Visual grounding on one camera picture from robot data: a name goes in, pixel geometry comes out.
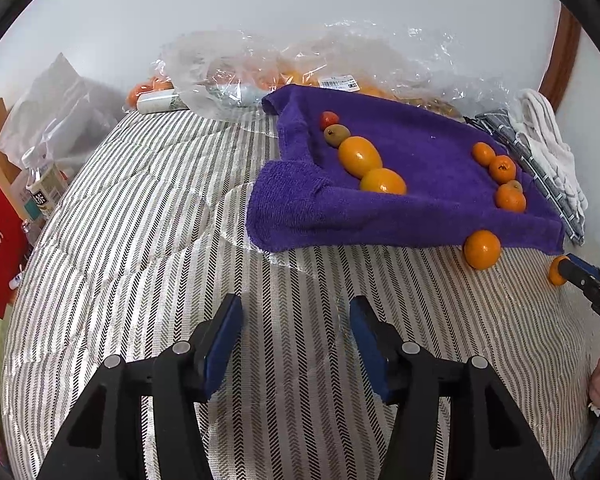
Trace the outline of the striped quilt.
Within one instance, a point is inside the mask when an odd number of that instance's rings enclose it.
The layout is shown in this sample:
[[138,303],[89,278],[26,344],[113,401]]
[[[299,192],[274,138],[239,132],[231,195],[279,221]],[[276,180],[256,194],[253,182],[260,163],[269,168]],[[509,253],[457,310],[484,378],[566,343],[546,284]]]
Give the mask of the striped quilt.
[[440,358],[480,354],[526,416],[559,479],[588,436],[600,326],[550,258],[507,249],[485,271],[456,247],[251,244],[254,180],[278,154],[271,119],[129,114],[62,199],[10,317],[2,419],[12,471],[32,479],[107,356],[158,356],[227,294],[245,325],[197,410],[220,479],[373,479],[394,411],[373,393],[349,327],[363,295],[401,337]]

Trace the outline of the orange tangerine with stem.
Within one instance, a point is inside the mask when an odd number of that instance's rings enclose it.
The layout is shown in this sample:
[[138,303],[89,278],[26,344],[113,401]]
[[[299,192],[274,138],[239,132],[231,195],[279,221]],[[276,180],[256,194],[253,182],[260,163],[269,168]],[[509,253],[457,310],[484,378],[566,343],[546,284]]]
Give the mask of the orange tangerine with stem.
[[513,159],[507,155],[496,155],[488,166],[490,177],[498,184],[506,184],[516,179],[517,168]]

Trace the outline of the brown wooden door frame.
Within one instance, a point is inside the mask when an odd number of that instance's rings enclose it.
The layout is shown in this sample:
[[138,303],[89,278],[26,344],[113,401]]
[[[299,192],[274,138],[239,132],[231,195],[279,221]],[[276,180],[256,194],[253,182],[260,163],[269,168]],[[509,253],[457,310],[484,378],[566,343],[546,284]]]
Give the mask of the brown wooden door frame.
[[557,112],[564,99],[580,46],[582,27],[576,17],[562,4],[550,50],[550,60],[539,92]]

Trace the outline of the oval orange fruit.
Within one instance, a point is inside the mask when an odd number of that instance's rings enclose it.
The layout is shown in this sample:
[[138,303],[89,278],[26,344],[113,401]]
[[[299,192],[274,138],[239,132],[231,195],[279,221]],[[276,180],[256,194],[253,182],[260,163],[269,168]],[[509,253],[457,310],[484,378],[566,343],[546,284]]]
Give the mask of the oval orange fruit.
[[362,136],[349,136],[338,148],[338,159],[344,170],[362,179],[374,169],[382,167],[382,159],[374,144]]

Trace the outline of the grey checked folded cloth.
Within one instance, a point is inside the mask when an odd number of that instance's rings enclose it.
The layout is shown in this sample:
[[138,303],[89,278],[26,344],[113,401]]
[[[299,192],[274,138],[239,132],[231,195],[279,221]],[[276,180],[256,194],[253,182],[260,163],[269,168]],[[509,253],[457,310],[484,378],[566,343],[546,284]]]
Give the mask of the grey checked folded cloth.
[[583,222],[571,207],[567,194],[558,188],[548,171],[542,167],[539,159],[531,153],[526,142],[518,136],[509,122],[506,110],[494,110],[478,114],[475,117],[465,116],[465,122],[485,131],[498,144],[506,148],[509,156],[523,172],[531,177],[542,196],[556,209],[565,226],[566,237],[573,245],[582,246],[585,242]]

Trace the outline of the white roll of bags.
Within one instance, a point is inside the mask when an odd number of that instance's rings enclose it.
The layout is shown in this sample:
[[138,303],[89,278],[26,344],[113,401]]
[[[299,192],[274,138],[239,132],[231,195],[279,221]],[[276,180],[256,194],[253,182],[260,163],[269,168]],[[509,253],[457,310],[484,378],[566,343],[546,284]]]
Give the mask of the white roll of bags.
[[136,109],[140,114],[155,114],[187,110],[188,106],[175,89],[169,89],[141,94],[136,102]]

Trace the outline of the white striped towel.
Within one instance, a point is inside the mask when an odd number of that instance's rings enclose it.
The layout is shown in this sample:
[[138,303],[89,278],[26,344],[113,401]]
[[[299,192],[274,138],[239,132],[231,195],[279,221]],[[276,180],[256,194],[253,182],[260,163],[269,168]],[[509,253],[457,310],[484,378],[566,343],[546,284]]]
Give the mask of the white striped towel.
[[521,90],[510,101],[508,117],[516,138],[530,150],[558,191],[564,193],[576,218],[583,223],[588,200],[577,178],[573,152],[562,140],[550,101],[535,90]]

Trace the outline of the small green-brown fruit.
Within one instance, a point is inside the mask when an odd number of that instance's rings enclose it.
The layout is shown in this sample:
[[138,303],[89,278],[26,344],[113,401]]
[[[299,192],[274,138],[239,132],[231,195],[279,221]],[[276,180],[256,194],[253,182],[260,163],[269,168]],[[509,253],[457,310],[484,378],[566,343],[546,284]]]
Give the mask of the small green-brown fruit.
[[329,146],[332,148],[339,148],[344,140],[350,138],[351,131],[344,125],[331,124],[324,129],[323,134],[324,139]]

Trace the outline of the crumpled clear bag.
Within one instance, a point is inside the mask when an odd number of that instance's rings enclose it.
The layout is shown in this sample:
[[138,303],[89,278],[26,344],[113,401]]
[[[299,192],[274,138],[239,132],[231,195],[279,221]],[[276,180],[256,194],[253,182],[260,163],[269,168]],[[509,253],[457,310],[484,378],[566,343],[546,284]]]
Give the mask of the crumpled clear bag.
[[30,148],[73,177],[123,117],[124,95],[78,74],[65,55],[40,73],[9,111],[0,152],[19,168]]

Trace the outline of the big blemished orange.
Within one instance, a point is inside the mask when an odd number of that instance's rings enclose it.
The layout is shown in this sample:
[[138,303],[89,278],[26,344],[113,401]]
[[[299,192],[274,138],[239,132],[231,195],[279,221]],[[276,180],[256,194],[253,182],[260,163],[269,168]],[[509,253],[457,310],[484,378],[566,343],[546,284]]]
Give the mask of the big blemished orange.
[[527,208],[524,193],[508,184],[503,184],[496,190],[494,203],[500,209],[518,212],[518,214],[522,214]]

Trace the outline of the clear plastic fruit bag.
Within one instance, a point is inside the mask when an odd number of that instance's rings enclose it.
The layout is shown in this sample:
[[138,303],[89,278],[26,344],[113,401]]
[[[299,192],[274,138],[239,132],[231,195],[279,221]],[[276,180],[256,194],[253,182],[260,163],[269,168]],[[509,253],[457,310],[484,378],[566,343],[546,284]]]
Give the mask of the clear plastic fruit bag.
[[507,105],[498,78],[464,73],[443,32],[343,21],[279,34],[191,32],[165,44],[152,64],[194,112],[228,119],[260,110],[270,93],[296,86],[361,93],[455,119]]

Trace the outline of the clear plastic bag left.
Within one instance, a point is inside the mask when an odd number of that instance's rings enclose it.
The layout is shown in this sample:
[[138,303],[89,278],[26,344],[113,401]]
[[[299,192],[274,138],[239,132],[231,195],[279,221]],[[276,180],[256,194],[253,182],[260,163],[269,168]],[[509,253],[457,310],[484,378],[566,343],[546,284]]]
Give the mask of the clear plastic bag left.
[[151,64],[150,77],[136,84],[126,96],[125,108],[127,110],[136,110],[137,101],[145,93],[173,90],[174,84],[171,78],[166,74],[166,62],[162,58],[158,58]]

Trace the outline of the small red fruit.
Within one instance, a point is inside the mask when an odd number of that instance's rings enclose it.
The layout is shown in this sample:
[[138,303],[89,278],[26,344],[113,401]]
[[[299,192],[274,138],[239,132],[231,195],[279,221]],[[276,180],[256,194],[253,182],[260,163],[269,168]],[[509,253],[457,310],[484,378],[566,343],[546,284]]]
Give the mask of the small red fruit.
[[331,125],[336,125],[340,122],[339,116],[331,110],[325,110],[320,116],[320,128],[324,131]]

